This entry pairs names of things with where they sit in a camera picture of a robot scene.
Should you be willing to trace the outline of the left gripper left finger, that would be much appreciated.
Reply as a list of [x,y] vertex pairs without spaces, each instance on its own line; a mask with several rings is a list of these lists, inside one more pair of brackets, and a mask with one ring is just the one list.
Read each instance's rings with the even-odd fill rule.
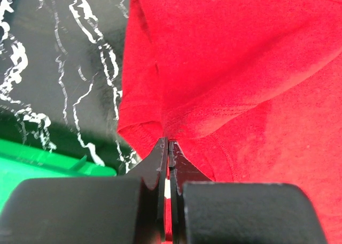
[[22,181],[1,208],[1,243],[162,243],[167,145],[122,176]]

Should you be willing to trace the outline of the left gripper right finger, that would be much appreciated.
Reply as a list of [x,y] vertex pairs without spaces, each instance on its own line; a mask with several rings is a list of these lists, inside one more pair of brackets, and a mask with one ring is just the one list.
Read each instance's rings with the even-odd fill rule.
[[173,243],[326,243],[297,186],[213,182],[169,143]]

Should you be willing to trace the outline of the red t shirt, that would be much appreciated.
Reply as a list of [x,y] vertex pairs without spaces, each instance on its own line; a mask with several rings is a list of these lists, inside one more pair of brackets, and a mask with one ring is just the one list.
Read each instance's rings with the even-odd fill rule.
[[285,182],[341,243],[341,0],[130,0],[118,133],[220,182]]

